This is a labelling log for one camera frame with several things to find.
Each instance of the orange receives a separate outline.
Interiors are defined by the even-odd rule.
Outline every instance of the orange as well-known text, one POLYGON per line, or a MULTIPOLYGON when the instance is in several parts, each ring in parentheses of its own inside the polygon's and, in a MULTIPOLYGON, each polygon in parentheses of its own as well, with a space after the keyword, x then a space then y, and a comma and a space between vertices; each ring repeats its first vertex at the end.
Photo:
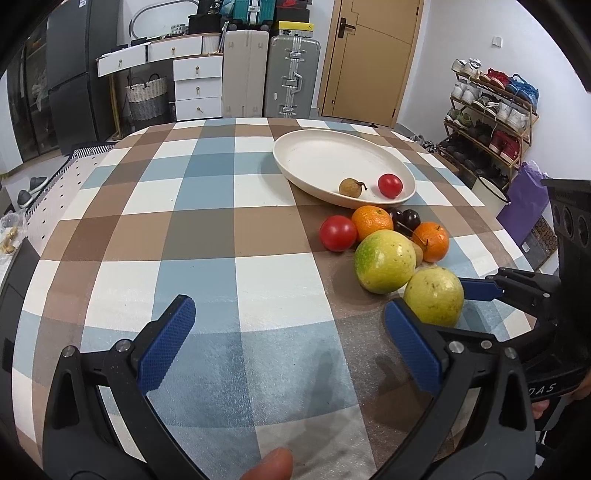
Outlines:
POLYGON ((413 242, 423 249, 423 260, 439 262, 449 250, 449 235, 435 222, 423 222, 413 232, 413 242))
POLYGON ((394 230, 394 223, 390 214, 380 207, 365 205, 354 211, 351 221, 357 227, 357 240, 378 230, 394 230))

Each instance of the red tomato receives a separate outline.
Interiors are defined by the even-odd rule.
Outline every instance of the red tomato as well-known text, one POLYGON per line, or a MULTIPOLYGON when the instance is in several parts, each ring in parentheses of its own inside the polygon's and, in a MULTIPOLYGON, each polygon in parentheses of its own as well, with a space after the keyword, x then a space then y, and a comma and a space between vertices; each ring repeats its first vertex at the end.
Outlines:
POLYGON ((402 180, 392 173, 385 173, 378 180, 379 191, 389 199, 394 199, 402 191, 402 180))
POLYGON ((353 222, 342 215, 328 217, 319 231, 320 241, 331 252, 344 252, 357 240, 357 229, 353 222))

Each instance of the purple bag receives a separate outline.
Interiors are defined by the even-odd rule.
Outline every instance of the purple bag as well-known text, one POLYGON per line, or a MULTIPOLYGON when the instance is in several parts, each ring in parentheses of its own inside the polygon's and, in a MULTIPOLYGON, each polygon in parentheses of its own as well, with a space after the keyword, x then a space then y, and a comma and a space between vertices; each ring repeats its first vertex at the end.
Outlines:
POLYGON ((545 178, 547 176, 535 162, 525 162, 507 191, 511 203, 496 217, 518 246, 523 244, 550 202, 548 190, 541 183, 545 178))

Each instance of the red sneaker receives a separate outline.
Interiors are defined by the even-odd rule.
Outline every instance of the red sneaker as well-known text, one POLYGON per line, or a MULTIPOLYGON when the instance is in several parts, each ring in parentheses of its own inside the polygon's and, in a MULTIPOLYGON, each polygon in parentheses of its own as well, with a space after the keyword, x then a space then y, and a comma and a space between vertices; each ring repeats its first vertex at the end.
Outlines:
POLYGON ((488 69, 486 76, 490 78, 491 84, 495 87, 504 89, 507 85, 509 85, 509 77, 503 72, 497 72, 496 70, 488 69))
POLYGON ((491 143, 488 145, 494 153, 501 153, 507 144, 506 133, 501 130, 495 130, 491 143))
POLYGON ((505 148, 503 148, 503 151, 501 152, 501 157, 509 163, 515 163, 517 158, 519 158, 519 142, 516 138, 511 137, 510 135, 505 134, 505 136, 507 138, 507 143, 505 144, 505 148))

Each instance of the suitcase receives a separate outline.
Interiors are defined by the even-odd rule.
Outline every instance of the suitcase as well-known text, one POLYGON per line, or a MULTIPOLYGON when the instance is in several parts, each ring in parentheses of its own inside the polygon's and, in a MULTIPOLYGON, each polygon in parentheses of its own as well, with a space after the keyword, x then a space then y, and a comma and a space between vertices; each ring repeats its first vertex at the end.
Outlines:
POLYGON ((234 20, 246 25, 264 25, 269 30, 274 15, 275 0, 236 0, 234 3, 234 20))
POLYGON ((271 39, 265 86, 265 116, 309 118, 318 72, 320 43, 279 35, 271 39))
POLYGON ((222 116, 262 116, 269 34, 258 30, 226 33, 223 48, 222 116))

